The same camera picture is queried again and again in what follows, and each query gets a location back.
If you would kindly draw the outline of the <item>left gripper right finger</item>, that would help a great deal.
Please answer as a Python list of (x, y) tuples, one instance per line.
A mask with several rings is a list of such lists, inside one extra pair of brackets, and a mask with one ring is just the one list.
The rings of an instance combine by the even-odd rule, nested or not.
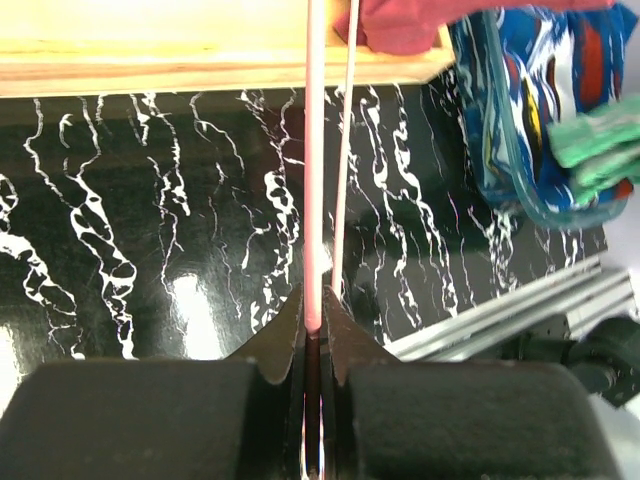
[(330, 479), (616, 479), (586, 390), (565, 368), (403, 362), (323, 294)]

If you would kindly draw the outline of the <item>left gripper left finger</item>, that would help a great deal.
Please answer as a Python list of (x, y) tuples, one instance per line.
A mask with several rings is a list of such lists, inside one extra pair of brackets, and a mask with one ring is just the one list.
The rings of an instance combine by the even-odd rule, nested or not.
[(44, 364), (1, 418), (5, 479), (297, 479), (304, 325), (294, 290), (223, 360)]

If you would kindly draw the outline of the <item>green patterned garment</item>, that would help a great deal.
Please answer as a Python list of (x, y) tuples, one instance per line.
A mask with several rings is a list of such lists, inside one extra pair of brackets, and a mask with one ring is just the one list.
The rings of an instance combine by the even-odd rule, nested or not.
[(605, 104), (551, 124), (547, 135), (560, 167), (568, 171), (576, 202), (609, 189), (620, 198), (639, 183), (639, 96)]

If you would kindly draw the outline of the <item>pink wire hanger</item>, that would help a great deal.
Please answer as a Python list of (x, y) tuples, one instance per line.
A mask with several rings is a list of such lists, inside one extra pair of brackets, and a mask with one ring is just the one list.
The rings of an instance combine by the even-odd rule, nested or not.
[(304, 153), (304, 446), (311, 479), (353, 479), (351, 405), (346, 389), (350, 339), (360, 332), (323, 284), (325, 3), (307, 9)]

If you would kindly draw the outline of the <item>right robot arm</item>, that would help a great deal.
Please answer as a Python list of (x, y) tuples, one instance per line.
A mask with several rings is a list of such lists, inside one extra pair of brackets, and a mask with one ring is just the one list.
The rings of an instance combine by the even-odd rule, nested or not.
[(572, 334), (565, 314), (550, 315), (487, 350), (499, 360), (564, 366), (587, 390), (600, 428), (624, 479), (639, 477), (639, 323), (606, 317)]

